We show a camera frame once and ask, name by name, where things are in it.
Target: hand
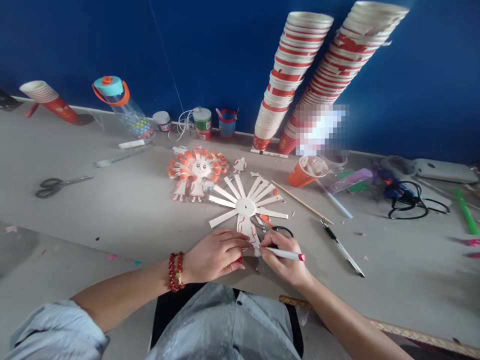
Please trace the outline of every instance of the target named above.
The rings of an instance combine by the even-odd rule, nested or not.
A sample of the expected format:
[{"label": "hand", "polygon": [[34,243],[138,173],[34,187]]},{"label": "hand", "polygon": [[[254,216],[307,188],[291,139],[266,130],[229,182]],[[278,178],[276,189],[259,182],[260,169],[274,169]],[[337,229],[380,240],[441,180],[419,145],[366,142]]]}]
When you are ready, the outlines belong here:
[{"label": "hand", "polygon": [[295,261],[283,257],[277,257],[273,252],[266,249],[277,245],[279,249],[301,253],[299,243],[293,237],[285,237],[281,233],[269,230],[260,243],[261,257],[272,270],[284,281],[294,288],[302,286],[310,281],[312,275],[303,261]]},{"label": "hand", "polygon": [[206,283],[235,270],[245,270],[236,262],[242,248],[253,248],[249,237],[233,229],[221,228],[205,236],[183,258],[182,282]]}]

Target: green stick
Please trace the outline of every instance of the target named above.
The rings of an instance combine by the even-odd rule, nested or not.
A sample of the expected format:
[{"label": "green stick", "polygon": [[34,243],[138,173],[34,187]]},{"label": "green stick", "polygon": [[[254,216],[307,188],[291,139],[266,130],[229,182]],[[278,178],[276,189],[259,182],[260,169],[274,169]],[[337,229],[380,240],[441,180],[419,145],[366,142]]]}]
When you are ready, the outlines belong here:
[{"label": "green stick", "polygon": [[470,210],[467,207],[467,203],[465,202],[465,199],[462,196],[462,191],[459,188],[455,189],[455,195],[458,199],[458,202],[460,203],[460,208],[463,211],[463,214],[465,215],[465,219],[466,219],[466,222],[468,224],[468,227],[470,228],[471,233],[473,235],[479,235],[479,230],[477,229],[477,225],[475,224],[475,220],[472,217],[472,214],[470,213]]}]

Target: beaded bracelet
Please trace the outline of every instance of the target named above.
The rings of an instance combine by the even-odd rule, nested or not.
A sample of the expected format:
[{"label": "beaded bracelet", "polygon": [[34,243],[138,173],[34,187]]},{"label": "beaded bracelet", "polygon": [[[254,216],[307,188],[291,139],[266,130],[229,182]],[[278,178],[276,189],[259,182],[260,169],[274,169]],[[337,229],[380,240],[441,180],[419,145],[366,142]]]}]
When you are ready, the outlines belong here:
[{"label": "beaded bracelet", "polygon": [[[175,285],[174,280],[174,263],[175,257],[178,256],[177,264],[176,264],[176,274],[175,276],[178,279],[178,286]],[[173,293],[177,293],[180,289],[185,289],[185,284],[182,283],[182,262],[184,261],[184,253],[180,251],[180,254],[176,252],[172,252],[170,254],[170,259],[168,261],[168,280],[170,282],[170,289]]]}]

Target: stack of paper cups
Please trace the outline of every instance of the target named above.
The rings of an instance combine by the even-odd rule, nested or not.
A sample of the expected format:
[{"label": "stack of paper cups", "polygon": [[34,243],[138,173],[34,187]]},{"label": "stack of paper cups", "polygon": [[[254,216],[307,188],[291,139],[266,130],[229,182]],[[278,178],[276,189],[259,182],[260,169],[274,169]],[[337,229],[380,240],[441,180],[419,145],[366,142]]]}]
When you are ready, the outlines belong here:
[{"label": "stack of paper cups", "polygon": [[256,119],[255,149],[265,150],[279,129],[333,21],[331,16],[314,12],[288,14]]},{"label": "stack of paper cups", "polygon": [[357,1],[318,66],[300,104],[333,104],[409,9]]},{"label": "stack of paper cups", "polygon": [[69,123],[74,123],[77,119],[77,114],[45,81],[24,83],[20,86],[20,91]]}]

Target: cartoon face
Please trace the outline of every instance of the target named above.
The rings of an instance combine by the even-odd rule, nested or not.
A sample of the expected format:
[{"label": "cartoon face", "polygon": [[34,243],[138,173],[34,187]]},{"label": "cartoon face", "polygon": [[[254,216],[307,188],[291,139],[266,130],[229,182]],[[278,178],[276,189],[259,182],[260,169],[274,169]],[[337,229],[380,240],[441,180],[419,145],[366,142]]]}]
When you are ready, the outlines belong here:
[{"label": "cartoon face", "polygon": [[199,178],[204,178],[210,174],[210,168],[204,160],[195,161],[191,167],[191,172]]}]

